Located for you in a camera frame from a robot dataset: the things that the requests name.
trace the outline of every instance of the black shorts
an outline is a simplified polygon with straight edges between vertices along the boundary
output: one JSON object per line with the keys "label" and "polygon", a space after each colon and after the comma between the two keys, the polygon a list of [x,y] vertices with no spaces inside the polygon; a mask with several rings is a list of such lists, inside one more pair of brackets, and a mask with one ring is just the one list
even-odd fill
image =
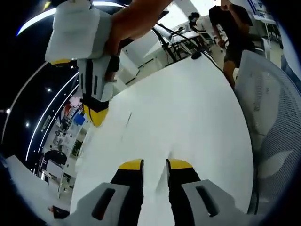
{"label": "black shorts", "polygon": [[243,54],[244,50],[249,50],[254,52],[255,48],[254,47],[234,47],[229,45],[227,50],[226,50],[226,56],[224,58],[224,62],[226,61],[233,61],[235,64],[235,67],[239,68],[240,66],[240,60],[241,60],[241,55]]}

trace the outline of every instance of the human hand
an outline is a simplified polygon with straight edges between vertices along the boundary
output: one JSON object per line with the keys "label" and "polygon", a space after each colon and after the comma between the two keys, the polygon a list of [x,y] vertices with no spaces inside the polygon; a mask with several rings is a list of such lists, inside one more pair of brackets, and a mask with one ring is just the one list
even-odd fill
{"label": "human hand", "polygon": [[232,10],[232,3],[229,0],[225,0],[226,10]]}
{"label": "human hand", "polygon": [[222,40],[222,39],[220,39],[220,40],[218,41],[218,45],[219,45],[219,47],[221,47],[221,48],[225,48],[225,41]]}
{"label": "human hand", "polygon": [[225,11],[232,10],[232,3],[229,0],[221,0],[221,6]]}

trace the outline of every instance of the white cloth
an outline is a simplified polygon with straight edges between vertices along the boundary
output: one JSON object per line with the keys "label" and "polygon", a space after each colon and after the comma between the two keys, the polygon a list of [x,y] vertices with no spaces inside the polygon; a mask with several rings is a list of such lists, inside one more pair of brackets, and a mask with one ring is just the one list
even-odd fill
{"label": "white cloth", "polygon": [[283,27],[281,25],[279,25],[278,27],[282,39],[282,44],[283,44],[283,54],[286,58],[286,61],[290,66],[290,68],[292,69],[292,71],[301,80],[301,66],[295,48],[292,42],[290,41],[290,38],[286,34],[285,30],[283,29]]}

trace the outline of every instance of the human arm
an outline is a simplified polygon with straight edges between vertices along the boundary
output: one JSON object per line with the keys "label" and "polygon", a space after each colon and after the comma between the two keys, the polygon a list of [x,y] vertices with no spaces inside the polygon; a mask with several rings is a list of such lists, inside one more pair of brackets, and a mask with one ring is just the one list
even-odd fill
{"label": "human arm", "polygon": [[225,46],[225,42],[222,39],[221,34],[220,34],[220,32],[219,32],[219,30],[217,28],[218,19],[217,19],[217,16],[216,16],[216,13],[214,12],[214,10],[215,10],[214,8],[212,8],[211,10],[209,10],[209,18],[210,18],[210,22],[211,22],[214,34],[218,38],[218,45],[223,48]]}
{"label": "human arm", "polygon": [[159,15],[172,0],[133,0],[132,3],[112,16],[112,29],[106,43],[106,52],[115,55],[119,43],[127,38],[138,39],[158,21]]}

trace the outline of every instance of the office chair backrest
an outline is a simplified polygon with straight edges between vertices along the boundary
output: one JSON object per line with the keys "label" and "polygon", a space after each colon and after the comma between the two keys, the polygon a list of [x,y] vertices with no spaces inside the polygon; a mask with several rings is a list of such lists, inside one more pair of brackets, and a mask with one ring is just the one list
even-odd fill
{"label": "office chair backrest", "polygon": [[235,92],[253,146],[256,177],[249,212],[266,213],[301,158],[301,93],[280,68],[247,50]]}

